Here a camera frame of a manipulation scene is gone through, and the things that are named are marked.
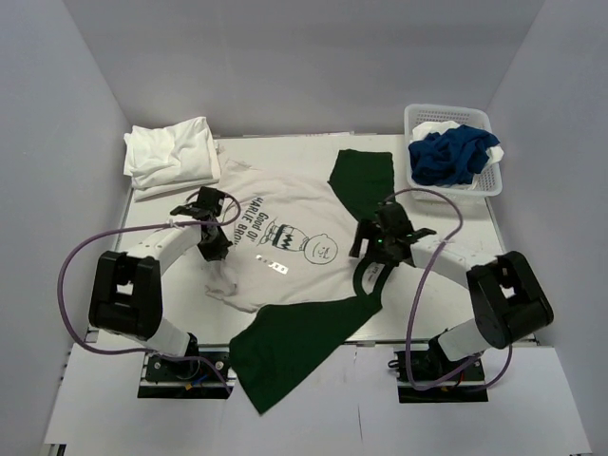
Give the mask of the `white and green raglan t-shirt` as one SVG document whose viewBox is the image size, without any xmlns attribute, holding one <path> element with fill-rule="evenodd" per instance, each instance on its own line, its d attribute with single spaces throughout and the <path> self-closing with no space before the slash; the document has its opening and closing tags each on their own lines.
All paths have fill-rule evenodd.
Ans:
<svg viewBox="0 0 608 456">
<path fill-rule="evenodd" d="M 222 211 L 231 246 L 206 293 L 254 318 L 229 352 L 265 413 L 381 311 L 390 268 L 350 250 L 359 222 L 393 192 L 393 159 L 342 150 L 325 180 L 229 160 L 218 186 L 234 197 Z"/>
</svg>

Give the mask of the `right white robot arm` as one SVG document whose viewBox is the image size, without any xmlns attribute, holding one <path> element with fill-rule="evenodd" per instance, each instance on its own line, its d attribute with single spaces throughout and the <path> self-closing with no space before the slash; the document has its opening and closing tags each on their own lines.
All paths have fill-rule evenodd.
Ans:
<svg viewBox="0 0 608 456">
<path fill-rule="evenodd" d="M 423 359 L 405 352 L 405 376 L 417 390 L 451 381 L 489 350 L 509 348 L 554 320 L 553 309 L 526 257 L 474 253 L 429 228 L 414 229 L 404 207 L 385 202 L 357 225 L 351 257 L 382 265 L 407 264 L 468 290 L 473 316 L 428 342 Z"/>
</svg>

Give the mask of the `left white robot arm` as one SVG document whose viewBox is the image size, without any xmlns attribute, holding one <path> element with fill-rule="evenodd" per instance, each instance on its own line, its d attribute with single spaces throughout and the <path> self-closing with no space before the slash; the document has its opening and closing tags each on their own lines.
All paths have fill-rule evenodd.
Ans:
<svg viewBox="0 0 608 456">
<path fill-rule="evenodd" d="M 197 198 L 177 206 L 170 220 L 125 252 L 107 251 L 97 263 L 89 323 L 169 356 L 168 368 L 181 379 L 200 370 L 196 337 L 163 317 L 162 275 L 183 254 L 198 249 L 207 262 L 224 260 L 232 242 L 219 216 L 228 195 L 201 187 Z"/>
</svg>

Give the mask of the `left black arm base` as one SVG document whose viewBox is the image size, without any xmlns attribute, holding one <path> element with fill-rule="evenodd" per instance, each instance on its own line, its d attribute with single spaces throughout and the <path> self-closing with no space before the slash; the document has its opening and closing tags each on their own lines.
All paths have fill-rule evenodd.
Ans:
<svg viewBox="0 0 608 456">
<path fill-rule="evenodd" d="M 236 383 L 227 346 L 199 346 L 203 361 L 174 363 L 147 355 L 138 388 L 139 399 L 228 399 Z"/>
</svg>

